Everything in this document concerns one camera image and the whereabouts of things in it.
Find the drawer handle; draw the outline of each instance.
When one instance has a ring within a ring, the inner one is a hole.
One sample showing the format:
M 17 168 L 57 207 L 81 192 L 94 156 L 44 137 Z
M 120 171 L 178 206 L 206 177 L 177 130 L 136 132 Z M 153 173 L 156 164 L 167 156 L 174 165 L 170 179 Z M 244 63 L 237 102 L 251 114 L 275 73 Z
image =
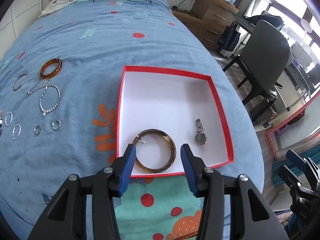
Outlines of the drawer handle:
M 223 7 L 222 5 L 219 5 L 219 6 L 220 6 L 221 8 L 223 8 L 223 9 L 229 11 L 227 8 Z
M 216 32 L 214 32 L 214 31 L 211 31 L 211 30 L 209 30 L 209 32 L 211 32 L 211 33 L 214 33 L 214 34 L 217 34 L 217 35 L 219 35 L 219 33 L 216 33 Z
M 226 20 L 225 18 L 223 18 L 222 16 L 218 15 L 218 14 L 214 14 L 215 16 L 221 18 L 222 20 Z
M 205 41 L 210 41 L 210 40 L 208 40 L 208 39 L 204 39 Z M 215 43 L 215 41 L 210 41 L 210 42 L 212 42 L 212 43 Z

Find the white plastic bag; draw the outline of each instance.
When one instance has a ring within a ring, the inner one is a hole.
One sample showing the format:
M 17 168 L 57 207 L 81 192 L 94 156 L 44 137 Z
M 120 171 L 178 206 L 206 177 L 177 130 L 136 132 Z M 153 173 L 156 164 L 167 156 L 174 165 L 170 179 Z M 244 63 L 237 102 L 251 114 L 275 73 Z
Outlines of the white plastic bag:
M 52 14 L 53 12 L 62 9 L 67 5 L 74 3 L 75 1 L 77 0 L 52 0 L 48 4 L 48 6 L 41 12 L 39 18 Z

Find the black bag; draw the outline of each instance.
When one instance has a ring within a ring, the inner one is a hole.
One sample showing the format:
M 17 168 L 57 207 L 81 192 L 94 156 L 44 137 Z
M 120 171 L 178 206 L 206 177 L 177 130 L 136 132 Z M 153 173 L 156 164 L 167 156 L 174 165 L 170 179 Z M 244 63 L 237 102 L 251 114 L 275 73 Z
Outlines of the black bag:
M 282 25 L 284 22 L 280 16 L 275 15 L 255 15 L 251 17 L 243 16 L 248 22 L 252 23 L 253 25 L 256 25 L 258 20 L 264 20 L 274 27 L 278 28 L 280 25 Z
M 227 26 L 223 34 L 218 40 L 219 51 L 222 49 L 226 51 L 233 51 L 238 44 L 240 33 L 238 32 L 239 26 L 234 24 L 232 27 Z

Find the gray chair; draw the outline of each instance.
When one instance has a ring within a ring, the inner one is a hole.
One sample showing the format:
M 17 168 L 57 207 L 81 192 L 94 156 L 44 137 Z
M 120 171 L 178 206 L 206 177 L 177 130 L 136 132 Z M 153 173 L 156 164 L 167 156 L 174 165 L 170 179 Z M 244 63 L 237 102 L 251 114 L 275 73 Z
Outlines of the gray chair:
M 251 92 L 242 100 L 244 105 L 258 95 L 268 100 L 268 104 L 252 116 L 253 121 L 276 101 L 277 93 L 274 85 L 290 58 L 292 55 L 285 37 L 270 23 L 259 20 L 240 55 L 223 69 L 225 72 L 234 63 L 238 63 L 245 74 L 238 87 L 247 80 L 251 83 Z

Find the blue gripper pad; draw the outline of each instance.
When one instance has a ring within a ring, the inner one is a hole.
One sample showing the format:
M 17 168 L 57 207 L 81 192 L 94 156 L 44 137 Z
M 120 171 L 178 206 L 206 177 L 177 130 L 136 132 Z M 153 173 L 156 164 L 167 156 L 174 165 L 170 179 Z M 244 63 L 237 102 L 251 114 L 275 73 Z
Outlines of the blue gripper pad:
M 189 185 L 190 191 L 194 196 L 198 193 L 197 181 L 196 181 L 196 173 L 191 165 L 190 157 L 193 157 L 193 154 L 190 150 L 188 144 L 183 144 L 180 148 L 181 161 L 183 165 L 184 172 L 186 174 L 187 182 Z
M 120 175 L 120 181 L 119 181 L 119 195 L 122 196 L 124 192 L 126 192 L 130 176 L 132 173 L 134 161 L 136 159 L 136 147 L 135 145 L 128 145 L 127 149 L 124 152 L 124 155 L 122 156 L 124 159 L 123 168 L 122 168 L 122 174 Z
M 307 168 L 307 162 L 304 161 L 299 155 L 297 155 L 294 151 L 289 150 L 285 154 L 286 158 L 291 161 L 297 168 L 301 171 L 305 171 Z

